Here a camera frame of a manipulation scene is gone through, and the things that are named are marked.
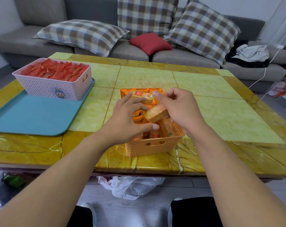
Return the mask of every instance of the fingernail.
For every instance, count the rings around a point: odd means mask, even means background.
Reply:
[[[160,94],[160,92],[153,91],[152,94],[153,94],[154,96],[158,96],[158,95]]]
[[[160,126],[157,125],[157,124],[155,124],[155,123],[153,123],[153,124],[152,124],[152,129],[158,130],[158,129],[160,129]]]

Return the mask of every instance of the pink basket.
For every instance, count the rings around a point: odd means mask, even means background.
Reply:
[[[75,82],[21,75],[21,72],[28,66],[45,60],[47,60],[47,58],[39,58],[36,61],[13,72],[12,74],[30,95],[69,99],[74,101],[81,100],[92,84],[91,66],[85,64],[89,66],[88,69]]]

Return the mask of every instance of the sofa armrest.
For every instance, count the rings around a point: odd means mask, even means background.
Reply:
[[[261,41],[249,41],[248,45],[254,46],[254,45],[266,45],[266,44]],[[273,45],[267,45],[267,49],[269,51],[269,60],[271,61],[279,49],[274,47]],[[277,55],[275,56],[274,60],[271,63],[285,65],[286,64],[286,50],[281,49],[277,53]]]

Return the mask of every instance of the orange basket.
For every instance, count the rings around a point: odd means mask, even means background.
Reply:
[[[145,91],[148,88],[137,88],[137,89],[121,89],[121,98],[125,96],[125,91],[128,92],[131,90],[138,90],[138,91]],[[159,91],[161,93],[164,93],[161,88],[149,88],[150,93],[152,91]],[[170,152],[175,149],[178,142],[181,140],[182,137],[185,136],[185,132],[183,131],[182,127],[178,125],[177,123],[173,123],[174,130],[177,133],[177,136],[173,137],[163,137],[163,138],[157,138],[157,139],[143,139],[143,140],[136,140],[136,141],[130,141],[125,144],[126,148],[126,154],[129,157],[135,157],[135,156],[141,156],[141,155],[150,155],[150,154],[159,154],[159,153],[166,153]]]

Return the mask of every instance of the basket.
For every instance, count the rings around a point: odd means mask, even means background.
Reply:
[[[137,88],[138,91],[146,89],[147,88]],[[153,89],[161,93],[164,93],[161,88],[153,88]],[[122,90],[120,90],[120,95],[121,98],[125,96]],[[129,157],[135,157],[141,155],[159,154],[172,151],[173,149],[175,149],[181,138],[185,136],[185,132],[180,125],[174,122],[173,126],[174,130],[177,133],[177,136],[130,141],[125,144],[126,155]]]
[[[13,72],[12,74],[30,95],[69,99],[73,101],[81,100],[92,84],[91,66],[85,64],[89,66],[88,69],[86,69],[85,72],[74,82],[21,75],[21,72],[28,66],[45,60],[47,60],[47,58],[39,58],[36,61]],[[64,63],[68,62],[55,59],[51,60]]]

